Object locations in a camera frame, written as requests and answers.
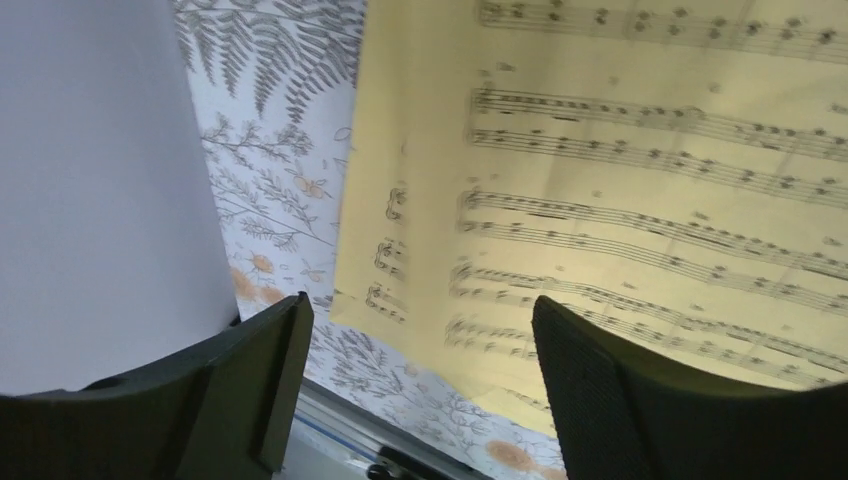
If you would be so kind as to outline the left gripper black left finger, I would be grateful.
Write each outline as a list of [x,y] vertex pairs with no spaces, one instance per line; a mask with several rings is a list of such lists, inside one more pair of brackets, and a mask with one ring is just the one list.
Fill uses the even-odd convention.
[[5,479],[270,479],[309,351],[305,293],[81,390],[1,400]]

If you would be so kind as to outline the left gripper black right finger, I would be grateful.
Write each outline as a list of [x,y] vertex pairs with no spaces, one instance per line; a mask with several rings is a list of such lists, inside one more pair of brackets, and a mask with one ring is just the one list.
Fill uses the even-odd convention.
[[776,389],[609,333],[549,297],[532,327],[567,475],[585,480],[843,479],[847,387]]

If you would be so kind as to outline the yellow sheet music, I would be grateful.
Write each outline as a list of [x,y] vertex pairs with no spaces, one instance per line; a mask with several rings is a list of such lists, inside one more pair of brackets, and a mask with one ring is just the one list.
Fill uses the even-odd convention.
[[843,1],[371,1],[333,322],[541,428],[531,311],[847,378]]

